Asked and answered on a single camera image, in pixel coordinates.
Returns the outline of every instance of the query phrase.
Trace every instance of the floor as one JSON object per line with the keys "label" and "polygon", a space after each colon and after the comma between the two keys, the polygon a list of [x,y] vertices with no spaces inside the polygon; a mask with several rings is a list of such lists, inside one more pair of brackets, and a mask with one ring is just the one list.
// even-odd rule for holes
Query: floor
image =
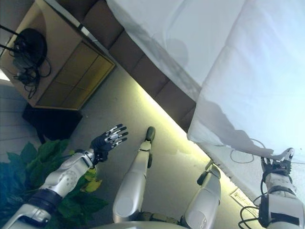
{"label": "floor", "polygon": [[[71,137],[70,149],[86,149],[92,139],[118,123],[126,125],[129,132],[128,140],[98,166],[103,182],[95,194],[109,204],[95,214],[88,228],[112,223],[116,192],[151,125],[156,128],[156,137],[142,209],[179,219],[199,189],[196,180],[209,157],[187,140],[186,133],[121,67],[109,75],[81,112],[84,117]],[[214,228],[238,228],[241,207],[230,197],[236,186],[223,173],[221,185],[221,204]],[[246,212],[245,218],[253,216]],[[257,222],[252,227],[261,228]]]}

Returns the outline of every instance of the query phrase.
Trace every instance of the robotic arm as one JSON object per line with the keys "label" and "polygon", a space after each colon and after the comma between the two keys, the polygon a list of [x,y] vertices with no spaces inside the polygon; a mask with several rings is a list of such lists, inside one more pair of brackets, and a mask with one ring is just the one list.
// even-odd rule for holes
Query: robotic arm
{"label": "robotic arm", "polygon": [[39,191],[34,194],[12,218],[3,226],[3,229],[32,229],[45,226],[51,219],[62,199],[71,192],[78,180],[88,169],[98,162],[107,160],[108,152],[126,141],[122,133],[126,127],[119,124],[95,138],[90,149],[82,153],[75,153],[66,160],[56,171],[50,173]]}
{"label": "robotic arm", "polygon": [[[265,162],[261,158],[263,179],[261,183],[261,204],[259,206],[259,222],[268,229],[304,229],[305,208],[297,198],[296,188],[289,176],[294,149],[286,151],[283,161]],[[263,182],[267,186],[267,194],[263,195]]]}

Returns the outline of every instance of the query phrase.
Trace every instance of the green plant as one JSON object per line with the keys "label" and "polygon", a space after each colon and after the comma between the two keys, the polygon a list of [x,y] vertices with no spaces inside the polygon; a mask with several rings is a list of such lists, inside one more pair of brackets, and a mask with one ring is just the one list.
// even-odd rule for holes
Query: green plant
{"label": "green plant", "polygon": [[[28,143],[20,155],[7,153],[10,163],[0,163],[0,228],[44,183],[48,174],[59,168],[66,159],[62,153],[67,145],[67,140],[49,141],[36,150]],[[95,172],[95,169],[90,169],[79,179],[45,228],[69,229],[86,225],[93,219],[92,213],[107,205],[104,200],[90,194],[101,184]]]}

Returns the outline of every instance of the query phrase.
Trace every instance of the wooden cabinet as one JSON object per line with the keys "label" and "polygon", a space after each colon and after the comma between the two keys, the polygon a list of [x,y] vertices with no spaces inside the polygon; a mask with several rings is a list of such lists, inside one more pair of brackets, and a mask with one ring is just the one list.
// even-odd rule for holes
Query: wooden cabinet
{"label": "wooden cabinet", "polygon": [[[115,64],[43,0],[34,2],[16,32],[25,28],[36,29],[46,38],[51,74],[41,78],[37,92],[28,99],[23,84],[10,74],[18,69],[7,50],[1,56],[1,69],[32,107],[79,110]],[[41,72],[48,69],[44,62]]]}
{"label": "wooden cabinet", "polygon": [[81,42],[37,105],[80,109],[113,66],[112,62]]}

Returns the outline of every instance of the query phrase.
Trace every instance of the yellow leaf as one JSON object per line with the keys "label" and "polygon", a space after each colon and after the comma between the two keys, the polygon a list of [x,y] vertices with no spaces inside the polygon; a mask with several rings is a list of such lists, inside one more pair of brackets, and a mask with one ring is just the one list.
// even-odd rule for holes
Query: yellow leaf
{"label": "yellow leaf", "polygon": [[91,169],[88,170],[88,172],[89,172],[89,173],[96,174],[96,169],[95,169],[95,168],[91,168]]}
{"label": "yellow leaf", "polygon": [[84,188],[86,192],[94,192],[101,185],[102,180],[92,180],[88,183],[88,185]]}
{"label": "yellow leaf", "polygon": [[95,176],[92,176],[90,174],[85,174],[85,179],[88,181],[92,181],[92,180],[95,180]]}

